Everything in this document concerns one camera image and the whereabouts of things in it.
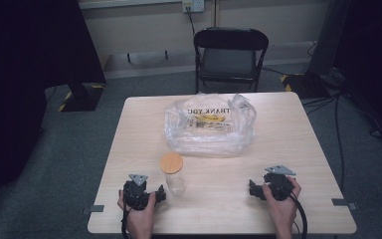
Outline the glass jar with wooden lid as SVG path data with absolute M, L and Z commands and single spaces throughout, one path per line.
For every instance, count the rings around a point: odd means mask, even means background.
M 173 195 L 182 195 L 186 190 L 185 179 L 181 174 L 183 158 L 176 152 L 165 153 L 160 161 L 159 167 L 164 173 L 166 183 Z

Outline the grey table bracket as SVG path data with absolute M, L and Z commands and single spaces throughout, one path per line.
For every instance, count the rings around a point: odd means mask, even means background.
M 93 212 L 103 212 L 103 210 L 104 210 L 104 205 L 91 205 L 91 206 L 85 207 L 82 211 L 82 214 L 88 215 Z
M 358 206 L 358 204 L 356 202 L 348 202 L 344 198 L 332 198 L 331 201 L 332 201 L 332 204 L 334 206 L 345 206 L 350 211 L 358 210 L 359 209 L 359 206 Z

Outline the person's right hand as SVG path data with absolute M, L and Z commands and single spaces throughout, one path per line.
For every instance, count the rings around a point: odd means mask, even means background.
M 297 211 L 295 202 L 290 197 L 283 201 L 275 200 L 266 184 L 263 185 L 263 191 L 267 199 L 270 217 L 275 226 L 276 235 L 278 232 L 291 233 Z

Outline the black stand base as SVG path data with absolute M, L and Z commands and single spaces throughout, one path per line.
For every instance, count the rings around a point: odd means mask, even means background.
M 89 84 L 81 88 L 78 93 L 68 92 L 59 112 L 92 112 L 96 109 L 105 85 Z
M 296 93 L 302 100 L 329 97 L 329 92 L 317 74 L 282 76 L 281 81 L 287 92 Z

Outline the person's left hand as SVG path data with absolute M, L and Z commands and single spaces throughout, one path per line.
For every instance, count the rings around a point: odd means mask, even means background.
M 129 233 L 144 233 L 153 232 L 154 227 L 154 212 L 155 212 L 155 193 L 149 194 L 148 204 L 144 210 L 137 211 L 131 209 L 123 202 L 123 190 L 118 191 L 118 207 L 126 213 L 126 221 L 122 223 L 122 226 Z

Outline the dark curtain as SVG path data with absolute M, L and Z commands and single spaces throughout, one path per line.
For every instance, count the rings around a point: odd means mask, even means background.
M 335 64 L 382 137 L 382 0 L 352 0 Z

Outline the black folding chair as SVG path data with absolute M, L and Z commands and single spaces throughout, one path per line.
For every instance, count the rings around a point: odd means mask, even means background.
M 269 38 L 251 28 L 210 27 L 194 35 L 196 92 L 207 82 L 258 89 Z

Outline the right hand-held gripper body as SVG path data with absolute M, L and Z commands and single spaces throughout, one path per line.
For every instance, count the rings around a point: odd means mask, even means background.
M 287 198 L 294 198 L 294 186 L 287 179 L 289 175 L 295 175 L 295 172 L 284 165 L 275 165 L 265 168 L 267 172 L 264 175 L 265 183 L 271 190 L 272 197 L 277 201 L 283 201 Z

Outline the clear plastic bag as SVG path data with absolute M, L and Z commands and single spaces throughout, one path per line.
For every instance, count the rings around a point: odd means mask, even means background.
M 164 133 L 180 154 L 233 157 L 253 142 L 257 111 L 240 94 L 198 94 L 165 109 Z

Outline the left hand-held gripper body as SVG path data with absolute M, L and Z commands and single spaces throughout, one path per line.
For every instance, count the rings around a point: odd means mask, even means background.
M 144 210 L 148 204 L 146 192 L 146 175 L 130 174 L 130 179 L 123 185 L 123 202 L 135 210 Z

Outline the black curtain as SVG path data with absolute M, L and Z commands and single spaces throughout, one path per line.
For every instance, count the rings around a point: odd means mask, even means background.
M 0 186 L 38 140 L 45 90 L 104 81 L 79 0 L 0 0 Z

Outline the white wall socket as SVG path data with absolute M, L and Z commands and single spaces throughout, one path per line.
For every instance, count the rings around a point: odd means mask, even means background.
M 201 13 L 205 11 L 204 0 L 182 0 L 182 10 L 184 13 Z

